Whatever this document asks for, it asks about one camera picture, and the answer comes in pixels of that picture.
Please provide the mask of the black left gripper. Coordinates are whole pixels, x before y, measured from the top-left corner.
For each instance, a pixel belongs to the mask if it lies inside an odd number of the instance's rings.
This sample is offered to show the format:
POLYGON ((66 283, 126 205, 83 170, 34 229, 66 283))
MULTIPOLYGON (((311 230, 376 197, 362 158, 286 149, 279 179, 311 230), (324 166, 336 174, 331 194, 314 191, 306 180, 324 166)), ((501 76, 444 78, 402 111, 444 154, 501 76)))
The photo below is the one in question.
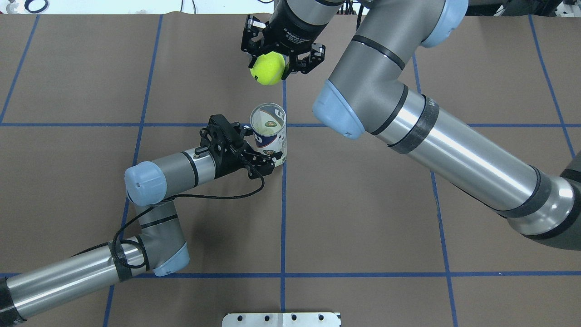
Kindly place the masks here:
POLYGON ((267 150, 260 153, 245 149, 245 138, 253 136, 250 125, 231 123, 223 114, 213 114, 207 126, 200 131, 200 146, 206 147, 215 164, 215 178, 222 178, 239 169, 246 169, 248 178, 272 174, 276 164, 282 163, 283 152, 267 150))

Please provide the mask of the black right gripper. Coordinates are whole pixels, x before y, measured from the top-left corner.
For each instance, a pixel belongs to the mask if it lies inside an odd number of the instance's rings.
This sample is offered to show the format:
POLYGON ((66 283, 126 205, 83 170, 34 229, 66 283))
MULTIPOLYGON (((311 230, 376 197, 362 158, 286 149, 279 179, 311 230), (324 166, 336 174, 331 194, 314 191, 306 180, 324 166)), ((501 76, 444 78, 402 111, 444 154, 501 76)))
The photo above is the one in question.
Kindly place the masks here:
POLYGON ((261 21, 255 15, 247 15, 241 50, 250 56, 248 68, 255 66, 264 51, 272 50, 288 57, 286 76, 311 72, 325 60, 326 46, 314 43, 324 27, 299 19, 290 9, 276 9, 268 22, 261 21), (304 58, 298 57, 307 52, 304 58))

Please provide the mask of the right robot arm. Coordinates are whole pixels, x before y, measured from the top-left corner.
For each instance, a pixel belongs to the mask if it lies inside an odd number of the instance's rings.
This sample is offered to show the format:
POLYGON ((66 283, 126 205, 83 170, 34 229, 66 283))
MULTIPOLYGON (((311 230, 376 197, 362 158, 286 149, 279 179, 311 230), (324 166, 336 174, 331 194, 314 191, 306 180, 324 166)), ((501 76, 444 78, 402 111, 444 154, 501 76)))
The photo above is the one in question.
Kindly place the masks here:
POLYGON ((580 160, 551 176, 527 165, 399 81, 419 46, 442 43, 467 0, 364 0, 369 9, 313 104, 349 139, 369 133, 483 203, 519 234, 580 250, 580 160))

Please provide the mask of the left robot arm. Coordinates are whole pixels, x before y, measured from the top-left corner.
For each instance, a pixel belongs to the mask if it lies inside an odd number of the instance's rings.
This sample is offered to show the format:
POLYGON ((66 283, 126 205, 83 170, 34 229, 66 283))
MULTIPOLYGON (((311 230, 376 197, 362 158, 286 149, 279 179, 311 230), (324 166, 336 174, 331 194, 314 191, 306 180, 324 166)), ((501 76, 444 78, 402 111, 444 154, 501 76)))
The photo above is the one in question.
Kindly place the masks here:
MULTIPOLYGON (((68 251, 74 233, 93 240, 105 214, 116 231, 127 225, 128 209, 113 217, 115 203, 73 183, 95 182, 99 165, 128 149, 131 130, 140 147, 145 122, 79 124, 1 124, 1 251, 23 259, 23 251, 8 250, 10 235, 19 246, 60 237, 68 251)), ((108 240, 37 271, 1 277, 1 325, 20 327, 31 317, 94 292, 113 288, 143 273, 151 263, 140 246, 147 235, 108 240)))

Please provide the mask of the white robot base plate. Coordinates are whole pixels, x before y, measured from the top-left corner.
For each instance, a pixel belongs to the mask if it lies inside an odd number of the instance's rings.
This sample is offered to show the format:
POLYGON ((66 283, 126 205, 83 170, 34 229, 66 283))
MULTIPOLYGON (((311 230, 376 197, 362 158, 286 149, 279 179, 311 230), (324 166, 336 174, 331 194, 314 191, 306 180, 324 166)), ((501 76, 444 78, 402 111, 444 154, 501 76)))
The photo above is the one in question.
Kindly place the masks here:
POLYGON ((222 319, 222 327, 341 327, 335 312, 234 313, 222 319))

